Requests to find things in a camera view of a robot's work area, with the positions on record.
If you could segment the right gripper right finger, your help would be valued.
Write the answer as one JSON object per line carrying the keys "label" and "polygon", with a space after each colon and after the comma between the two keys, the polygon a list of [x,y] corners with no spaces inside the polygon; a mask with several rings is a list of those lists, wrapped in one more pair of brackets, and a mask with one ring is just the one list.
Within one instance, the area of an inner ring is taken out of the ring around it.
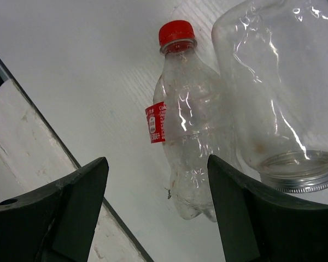
{"label": "right gripper right finger", "polygon": [[328,261],[328,205],[279,192],[215,155],[207,167],[226,261]]}

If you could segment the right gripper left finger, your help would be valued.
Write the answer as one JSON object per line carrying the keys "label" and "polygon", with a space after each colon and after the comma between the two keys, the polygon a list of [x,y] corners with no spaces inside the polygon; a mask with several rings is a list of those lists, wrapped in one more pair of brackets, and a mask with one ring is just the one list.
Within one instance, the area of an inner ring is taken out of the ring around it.
{"label": "right gripper left finger", "polygon": [[100,157],[0,203],[0,261],[87,261],[109,166]]}

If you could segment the red cap cola bottle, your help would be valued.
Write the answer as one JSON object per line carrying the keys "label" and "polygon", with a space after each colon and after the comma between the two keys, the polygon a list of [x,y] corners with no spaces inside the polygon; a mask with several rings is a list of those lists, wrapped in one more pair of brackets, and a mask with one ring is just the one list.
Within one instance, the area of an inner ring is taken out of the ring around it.
{"label": "red cap cola bottle", "polygon": [[150,140],[163,147],[171,169],[169,193],[181,218],[204,215],[215,222],[208,158],[213,154],[240,168],[226,88],[198,57],[190,22],[163,25],[159,44],[165,61],[145,111]]}

